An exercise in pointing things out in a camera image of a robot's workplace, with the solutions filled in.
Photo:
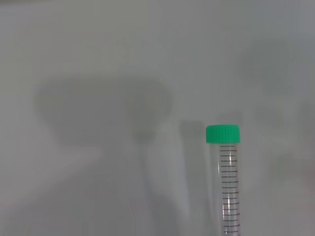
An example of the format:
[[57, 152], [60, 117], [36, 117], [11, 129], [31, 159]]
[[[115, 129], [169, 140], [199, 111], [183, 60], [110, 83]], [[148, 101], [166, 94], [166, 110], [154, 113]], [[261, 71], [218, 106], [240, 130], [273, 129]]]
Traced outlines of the clear test tube green cap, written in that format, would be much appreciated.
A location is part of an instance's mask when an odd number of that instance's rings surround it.
[[241, 236], [238, 145], [240, 128], [235, 124], [206, 128], [209, 145], [209, 204], [213, 236]]

